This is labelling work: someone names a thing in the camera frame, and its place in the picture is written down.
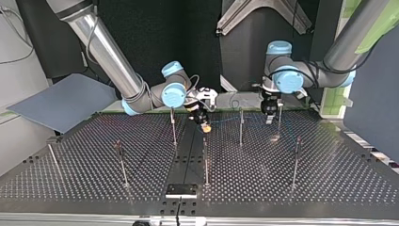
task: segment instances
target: metal rod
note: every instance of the metal rod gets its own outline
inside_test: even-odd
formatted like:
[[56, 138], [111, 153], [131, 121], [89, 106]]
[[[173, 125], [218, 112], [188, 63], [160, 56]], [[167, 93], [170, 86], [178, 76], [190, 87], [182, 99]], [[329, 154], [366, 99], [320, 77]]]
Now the metal rod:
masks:
[[281, 116], [282, 116], [282, 105], [279, 106], [279, 128], [277, 134], [279, 135], [279, 130], [281, 129]]
[[205, 185], [209, 185], [209, 172], [208, 172], [208, 144], [206, 138], [203, 138], [203, 158], [205, 159]]
[[243, 126], [244, 126], [244, 110], [240, 108], [240, 146], [243, 146]]
[[281, 121], [282, 121], [282, 104], [279, 104], [279, 126], [277, 133], [270, 138], [270, 141], [276, 142], [279, 140], [279, 133], [281, 131]]
[[129, 182], [127, 181], [127, 175], [126, 175], [126, 168], [124, 167], [124, 163], [123, 160], [120, 160], [120, 165], [122, 166], [122, 171], [123, 171], [123, 177], [124, 177], [124, 181], [125, 181], [125, 186], [130, 186]]
[[61, 178], [61, 182], [62, 182], [62, 184], [64, 184], [64, 178], [62, 176], [61, 168], [59, 167], [58, 160], [56, 159], [56, 153], [53, 150], [53, 146], [50, 143], [47, 144], [47, 146], [49, 147], [51, 156], [53, 157], [54, 163], [56, 164], [56, 169], [58, 170], [59, 177]]
[[51, 144], [47, 144], [50, 149], [51, 156], [53, 157], [54, 162], [58, 166], [58, 160], [56, 160], [56, 154], [54, 153], [53, 146]]
[[123, 161], [124, 152], [122, 149], [122, 143], [120, 139], [117, 140], [117, 142], [114, 144], [114, 149], [117, 154], [117, 158], [120, 160], [120, 166], [123, 173], [124, 186], [130, 187], [129, 182], [127, 180], [126, 168], [124, 167], [124, 161]]
[[292, 192], [294, 191], [295, 185], [296, 185], [296, 175], [297, 175], [297, 170], [298, 170], [298, 162], [299, 162], [300, 155], [301, 155], [301, 145], [302, 145], [302, 141], [301, 141], [300, 136], [298, 136], [296, 139], [296, 144], [295, 144], [295, 166], [294, 166], [293, 186], [291, 189]]
[[173, 144], [177, 145], [176, 126], [175, 126], [175, 120], [174, 120], [174, 108], [173, 107], [170, 109], [170, 122], [172, 123], [172, 129], [173, 129]]

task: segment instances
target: white cable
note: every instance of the white cable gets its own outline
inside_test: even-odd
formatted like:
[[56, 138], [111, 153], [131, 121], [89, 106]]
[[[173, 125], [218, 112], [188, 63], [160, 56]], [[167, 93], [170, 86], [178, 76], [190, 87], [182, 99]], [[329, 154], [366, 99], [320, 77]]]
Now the white cable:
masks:
[[15, 32], [15, 34], [17, 34], [17, 36], [21, 39], [21, 41], [23, 41], [27, 46], [29, 46], [30, 48], [32, 48], [32, 45], [26, 40], [24, 39], [24, 37], [18, 32], [17, 28], [15, 27], [15, 25], [12, 23], [12, 21], [10, 20], [10, 18], [8, 17], [8, 15], [6, 14], [6, 12], [10, 12], [13, 15], [15, 15], [18, 20], [21, 22], [21, 25], [24, 29], [24, 33], [26, 33], [26, 30], [24, 28], [24, 21], [21, 18], [21, 16], [14, 10], [12, 10], [11, 8], [6, 8], [3, 6], [0, 6], [0, 12], [3, 13], [4, 19], [6, 20], [7, 24], [9, 25], [9, 27], [11, 27], [11, 29]]
[[9, 17], [7, 16], [6, 11], [11, 12], [12, 14], [14, 14], [14, 15], [21, 21], [21, 23], [22, 23], [23, 20], [22, 20], [21, 16], [20, 16], [16, 11], [12, 10], [11, 8], [6, 8], [6, 7], [3, 7], [3, 6], [0, 6], [0, 12], [4, 15], [4, 18], [6, 19], [7, 24], [8, 24], [8, 25], [11, 27], [11, 29], [18, 35], [18, 37], [19, 37], [27, 46], [30, 47], [30, 52], [29, 52], [29, 54], [27, 54], [26, 56], [23, 56], [23, 57], [17, 58], [17, 59], [8, 60], [8, 61], [3, 61], [3, 62], [0, 62], [0, 64], [9, 64], [9, 63], [13, 63], [13, 62], [18, 62], [18, 61], [24, 60], [24, 59], [30, 57], [30, 56], [33, 54], [33, 52], [34, 52], [33, 46], [32, 46], [27, 40], [25, 40], [25, 39], [20, 35], [20, 33], [18, 32], [18, 30], [16, 29], [16, 27], [14, 26], [14, 24], [12, 23], [12, 21], [11, 21], [11, 20], [9, 19]]

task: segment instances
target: metal bracket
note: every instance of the metal bracket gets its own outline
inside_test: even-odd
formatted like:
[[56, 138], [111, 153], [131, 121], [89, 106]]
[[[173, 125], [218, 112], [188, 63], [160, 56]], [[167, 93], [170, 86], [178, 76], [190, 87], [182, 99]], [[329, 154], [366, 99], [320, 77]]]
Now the metal bracket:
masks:
[[289, 24], [293, 22], [295, 15], [294, 28], [299, 34], [305, 34], [311, 27], [311, 21], [306, 16], [297, 0], [235, 0], [217, 23], [217, 35], [227, 35], [233, 28], [242, 22], [253, 10], [257, 8], [273, 8]]

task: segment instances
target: cable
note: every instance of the cable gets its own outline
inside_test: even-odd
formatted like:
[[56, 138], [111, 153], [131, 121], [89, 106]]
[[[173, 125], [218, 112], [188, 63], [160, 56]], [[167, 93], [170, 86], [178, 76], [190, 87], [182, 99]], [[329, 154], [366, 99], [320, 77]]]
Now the cable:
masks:
[[232, 109], [235, 109], [240, 106], [240, 102], [238, 100], [233, 100], [232, 98], [243, 88], [244, 85], [246, 85], [248, 83], [252, 83], [251, 85], [257, 84], [256, 81], [249, 80], [249, 81], [245, 82], [243, 85], [241, 85], [241, 87], [230, 97], [229, 102], [230, 102], [230, 107]]
[[294, 16], [293, 16], [293, 23], [292, 23], [292, 35], [293, 35], [293, 44], [294, 44], [294, 34], [295, 34], [295, 16], [296, 16], [296, 12], [298, 10], [298, 0], [295, 1], [295, 7], [294, 7]]
[[26, 33], [26, 29], [25, 29], [25, 27], [24, 27], [24, 21], [23, 21], [23, 19], [21, 18], [21, 16], [20, 16], [16, 11], [12, 10], [11, 8], [5, 8], [5, 7], [2, 7], [2, 6], [0, 6], [0, 12], [3, 13], [4, 19], [6, 20], [7, 24], [9, 25], [9, 27], [11, 27], [11, 29], [15, 32], [15, 34], [17, 34], [17, 36], [18, 36], [27, 46], [29, 46], [30, 48], [32, 48], [32, 45], [31, 45], [26, 39], [24, 39], [24, 38], [22, 37], [22, 35], [18, 32], [17, 28], [16, 28], [15, 25], [12, 23], [12, 21], [10, 20], [10, 18], [8, 17], [8, 15], [6, 14], [6, 12], [10, 12], [10, 13], [12, 13], [13, 15], [15, 15], [15, 16], [18, 18], [18, 20], [21, 22], [21, 25], [22, 25], [22, 27], [23, 27], [24, 33], [27, 34], [27, 33]]
[[321, 70], [324, 70], [324, 71], [327, 71], [327, 72], [330, 72], [330, 73], [341, 73], [341, 74], [344, 74], [344, 73], [351, 73], [351, 72], [353, 72], [353, 71], [355, 71], [355, 70], [361, 68], [361, 67], [367, 62], [367, 60], [369, 59], [370, 55], [371, 55], [372, 52], [374, 51], [374, 49], [375, 49], [375, 47], [376, 47], [376, 44], [381, 40], [381, 38], [382, 38], [382, 36], [374, 43], [374, 45], [372, 46], [372, 48], [370, 49], [370, 51], [367, 53], [366, 57], [361, 61], [361, 63], [360, 63], [360, 64], [357, 64], [356, 67], [354, 67], [353, 69], [350, 69], [350, 70], [343, 70], [343, 71], [342, 71], [342, 70], [332, 69], [332, 68], [329, 68], [329, 67], [326, 65], [326, 63], [325, 63], [324, 60], [323, 60], [323, 65], [325, 66], [325, 68], [320, 68], [320, 69], [321, 69]]
[[274, 74], [276, 74], [276, 73], [283, 73], [283, 72], [302, 73], [305, 77], [307, 77], [309, 80], [311, 80], [313, 86], [316, 86], [316, 83], [314, 82], [313, 79], [311, 79], [311, 77], [310, 77], [308, 74], [306, 74], [306, 73], [304, 73], [304, 72], [302, 72], [302, 71], [300, 71], [300, 70], [298, 70], [298, 69], [280, 69], [280, 70], [273, 71], [273, 72], [270, 73], [270, 74], [265, 74], [265, 76], [272, 80], [272, 79], [273, 79], [272, 76], [273, 76]]
[[180, 220], [179, 220], [179, 212], [180, 212], [180, 205], [182, 204], [182, 197], [179, 199], [179, 205], [177, 206], [177, 212], [176, 212], [176, 225], [180, 226]]
[[26, 56], [24, 56], [24, 57], [21, 57], [21, 58], [17, 58], [17, 59], [13, 59], [13, 60], [9, 60], [9, 61], [0, 62], [0, 64], [9, 64], [9, 63], [14, 63], [14, 62], [18, 62], [18, 61], [24, 60], [24, 59], [30, 57], [30, 56], [33, 54], [33, 51], [34, 51], [34, 48], [32, 47], [32, 48], [30, 49], [30, 52], [29, 52], [28, 55], [26, 55]]
[[193, 77], [197, 77], [197, 81], [194, 85], [191, 86], [191, 88], [188, 90], [188, 92], [185, 94], [185, 96], [187, 96], [188, 94], [190, 94], [194, 89], [196, 89], [196, 86], [199, 84], [200, 82], [200, 76], [197, 74], [194, 74], [193, 76], [190, 77], [190, 81], [191, 79], [193, 79]]
[[97, 24], [99, 23], [99, 17], [96, 14], [96, 19], [94, 21], [94, 26], [93, 28], [91, 28], [90, 30], [90, 34], [88, 35], [88, 45], [86, 45], [86, 56], [88, 56], [88, 59], [95, 63], [95, 64], [99, 64], [95, 59], [93, 59], [90, 55], [90, 45], [91, 45], [91, 41], [93, 39], [93, 34], [94, 34], [94, 30], [97, 28]]
[[11, 21], [11, 20], [9, 19], [9, 17], [7, 16], [6, 11], [9, 11], [9, 12], [11, 12], [12, 14], [14, 14], [21, 22], [22, 22], [22, 18], [21, 18], [20, 15], [19, 15], [17, 12], [15, 12], [14, 10], [12, 10], [12, 9], [10, 9], [10, 8], [5, 8], [5, 7], [3, 7], [3, 6], [0, 6], [0, 12], [4, 15], [4, 17], [5, 17], [5, 19], [6, 19], [6, 22], [7, 22], [8, 25], [11, 27], [11, 29], [17, 34], [17, 36], [18, 36], [27, 46], [30, 47], [30, 52], [29, 52], [26, 56], [23, 56], [23, 57], [21, 57], [21, 58], [16, 58], [16, 59], [8, 60], [8, 61], [3, 61], [3, 62], [0, 62], [0, 64], [9, 64], [9, 63], [14, 63], [14, 62], [18, 62], [18, 61], [24, 60], [24, 59], [30, 57], [30, 56], [33, 54], [34, 50], [35, 50], [34, 47], [33, 47], [29, 42], [27, 42], [27, 40], [23, 39], [23, 37], [20, 35], [20, 33], [18, 32], [18, 30], [16, 29], [16, 27], [14, 26], [14, 24], [12, 23], [12, 21]]

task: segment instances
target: small black component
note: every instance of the small black component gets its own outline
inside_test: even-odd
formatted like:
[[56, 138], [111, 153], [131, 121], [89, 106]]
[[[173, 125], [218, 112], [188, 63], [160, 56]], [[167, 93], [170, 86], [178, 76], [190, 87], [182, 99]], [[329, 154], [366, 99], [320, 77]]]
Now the small black component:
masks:
[[136, 221], [132, 226], [151, 226], [149, 222], [146, 221]]
[[197, 198], [197, 185], [168, 185], [167, 199], [196, 199]]

